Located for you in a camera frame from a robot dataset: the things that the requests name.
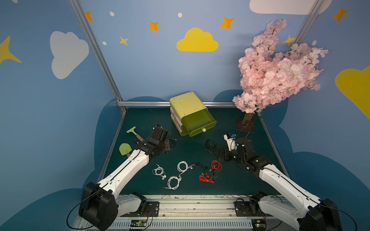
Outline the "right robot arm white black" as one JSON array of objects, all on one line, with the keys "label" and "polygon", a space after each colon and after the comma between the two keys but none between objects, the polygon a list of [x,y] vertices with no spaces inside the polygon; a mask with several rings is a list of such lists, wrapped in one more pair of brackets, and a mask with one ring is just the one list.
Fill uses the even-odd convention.
[{"label": "right robot arm white black", "polygon": [[225,137],[227,148],[212,153],[224,161],[236,161],[278,191],[290,205],[259,192],[250,199],[252,208],[272,215],[297,231],[341,231],[342,224],[336,204],[321,200],[284,175],[264,156],[258,156],[247,138]]}]

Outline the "green three-drawer cabinet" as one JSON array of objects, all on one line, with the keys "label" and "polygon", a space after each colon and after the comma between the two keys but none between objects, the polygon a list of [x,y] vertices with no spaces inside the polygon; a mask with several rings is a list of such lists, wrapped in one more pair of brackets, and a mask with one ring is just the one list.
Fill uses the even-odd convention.
[{"label": "green three-drawer cabinet", "polygon": [[182,118],[203,109],[207,109],[207,107],[192,91],[170,99],[171,120],[173,121],[180,135]]}]

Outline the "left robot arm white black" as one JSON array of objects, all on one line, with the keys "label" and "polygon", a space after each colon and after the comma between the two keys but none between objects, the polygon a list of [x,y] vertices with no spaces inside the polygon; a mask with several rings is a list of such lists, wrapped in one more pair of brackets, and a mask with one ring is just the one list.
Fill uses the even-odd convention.
[{"label": "left robot arm white black", "polygon": [[120,197],[127,183],[159,154],[170,150],[168,131],[155,126],[153,132],[139,142],[130,156],[98,183],[90,182],[83,190],[79,216],[100,231],[107,230],[117,217],[146,213],[147,198],[139,193]]}]

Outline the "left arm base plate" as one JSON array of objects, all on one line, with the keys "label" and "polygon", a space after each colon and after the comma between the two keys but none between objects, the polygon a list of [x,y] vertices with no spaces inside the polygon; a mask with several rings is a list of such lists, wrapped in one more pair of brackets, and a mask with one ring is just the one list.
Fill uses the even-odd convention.
[{"label": "left arm base plate", "polygon": [[160,202],[157,201],[143,202],[139,206],[138,210],[134,212],[134,215],[138,217],[145,217],[150,213],[153,217],[158,217],[159,209]]}]

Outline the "black earphones coil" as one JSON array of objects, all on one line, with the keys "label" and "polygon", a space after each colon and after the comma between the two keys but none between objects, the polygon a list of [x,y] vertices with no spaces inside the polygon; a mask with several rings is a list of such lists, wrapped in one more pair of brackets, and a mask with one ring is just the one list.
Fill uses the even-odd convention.
[{"label": "black earphones coil", "polygon": [[207,139],[205,142],[205,149],[210,154],[214,154],[214,150],[217,147],[217,143],[212,139]]},{"label": "black earphones coil", "polygon": [[169,139],[170,151],[176,148],[177,139]]}]

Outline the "green drawer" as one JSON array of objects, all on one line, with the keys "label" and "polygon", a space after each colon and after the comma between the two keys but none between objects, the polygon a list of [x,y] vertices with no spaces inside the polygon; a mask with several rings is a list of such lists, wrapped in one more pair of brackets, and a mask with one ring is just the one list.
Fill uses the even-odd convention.
[{"label": "green drawer", "polygon": [[181,136],[193,137],[213,128],[217,121],[208,109],[203,109],[190,115],[184,116],[181,120]]}]

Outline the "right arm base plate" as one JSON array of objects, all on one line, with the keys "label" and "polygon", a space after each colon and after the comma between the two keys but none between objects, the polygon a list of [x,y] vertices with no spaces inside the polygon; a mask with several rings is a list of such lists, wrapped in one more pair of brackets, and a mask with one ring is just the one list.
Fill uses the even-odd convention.
[{"label": "right arm base plate", "polygon": [[237,217],[256,217],[262,215],[259,207],[249,201],[237,200],[234,202],[234,207]]}]

